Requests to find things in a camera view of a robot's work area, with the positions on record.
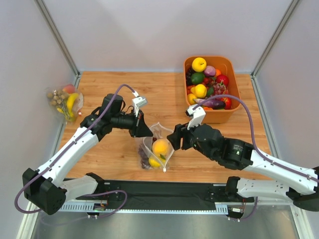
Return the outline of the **small yellow fake lemon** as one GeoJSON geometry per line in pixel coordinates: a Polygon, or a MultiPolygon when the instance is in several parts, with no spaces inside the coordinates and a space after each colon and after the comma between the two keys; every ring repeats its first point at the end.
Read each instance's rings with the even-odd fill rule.
{"type": "Polygon", "coordinates": [[[162,166],[161,163],[159,163],[159,161],[154,158],[154,157],[149,157],[149,165],[152,167],[152,168],[159,168],[162,166]]]}

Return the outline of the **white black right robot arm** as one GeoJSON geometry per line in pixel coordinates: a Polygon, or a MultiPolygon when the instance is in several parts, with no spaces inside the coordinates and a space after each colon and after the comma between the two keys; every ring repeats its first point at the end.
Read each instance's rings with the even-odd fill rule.
{"type": "Polygon", "coordinates": [[[242,198],[268,197],[291,200],[296,207],[319,210],[319,169],[304,168],[285,162],[239,139],[226,138],[207,124],[188,128],[175,126],[167,136],[174,150],[194,148],[205,157],[231,170],[262,174],[267,180],[248,180],[230,177],[225,193],[242,198]]]}

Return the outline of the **clear polka dot zip bag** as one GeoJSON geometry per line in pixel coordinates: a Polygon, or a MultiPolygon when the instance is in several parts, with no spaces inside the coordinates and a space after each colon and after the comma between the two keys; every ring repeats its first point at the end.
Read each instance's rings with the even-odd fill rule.
{"type": "Polygon", "coordinates": [[[174,154],[172,144],[166,138],[173,130],[159,122],[150,127],[153,136],[136,138],[136,149],[142,169],[161,169],[164,173],[169,168],[169,160],[174,154]]]}

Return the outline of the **orange yellow fake peach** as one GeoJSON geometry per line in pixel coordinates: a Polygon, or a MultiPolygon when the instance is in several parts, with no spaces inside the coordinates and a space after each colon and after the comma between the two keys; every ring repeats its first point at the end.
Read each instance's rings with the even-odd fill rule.
{"type": "Polygon", "coordinates": [[[160,138],[152,144],[152,152],[157,157],[166,157],[169,152],[169,147],[169,141],[165,138],[160,138]]]}

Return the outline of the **dark purple fake grapes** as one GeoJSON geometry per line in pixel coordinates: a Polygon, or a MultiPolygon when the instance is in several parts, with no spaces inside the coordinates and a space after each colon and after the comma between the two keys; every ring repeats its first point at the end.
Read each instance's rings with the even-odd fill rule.
{"type": "Polygon", "coordinates": [[[141,144],[139,145],[138,154],[140,156],[140,163],[142,169],[150,169],[151,165],[149,163],[149,157],[144,152],[144,148],[141,144]]]}

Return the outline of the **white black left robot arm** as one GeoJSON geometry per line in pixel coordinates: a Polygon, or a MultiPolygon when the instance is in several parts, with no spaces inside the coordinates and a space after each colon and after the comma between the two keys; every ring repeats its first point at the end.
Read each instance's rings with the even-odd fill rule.
{"type": "Polygon", "coordinates": [[[133,109],[125,113],[122,111],[123,98],[108,94],[102,105],[84,118],[72,138],[50,160],[36,170],[26,169],[22,175],[25,198],[48,215],[53,215],[67,201],[105,192],[104,180],[94,173],[68,181],[65,176],[89,149],[114,128],[128,130],[131,137],[153,136],[140,109],[147,100],[137,93],[134,95],[133,109]]]}

